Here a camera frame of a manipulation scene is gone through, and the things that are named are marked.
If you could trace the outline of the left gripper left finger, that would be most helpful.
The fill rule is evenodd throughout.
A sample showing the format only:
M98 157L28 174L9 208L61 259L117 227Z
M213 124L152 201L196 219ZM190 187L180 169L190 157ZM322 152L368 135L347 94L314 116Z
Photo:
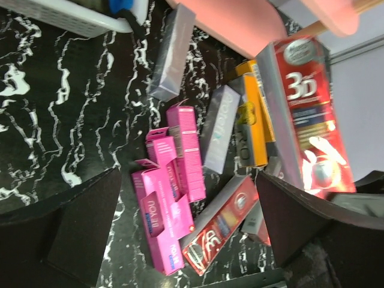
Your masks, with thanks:
M1 287L95 287L121 181L108 169L1 214Z

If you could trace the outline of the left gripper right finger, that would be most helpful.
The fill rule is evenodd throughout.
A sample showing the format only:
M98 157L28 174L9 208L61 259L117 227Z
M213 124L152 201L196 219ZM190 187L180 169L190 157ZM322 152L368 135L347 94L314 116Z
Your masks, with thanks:
M288 287L383 286L383 173L324 199L259 173L256 187Z

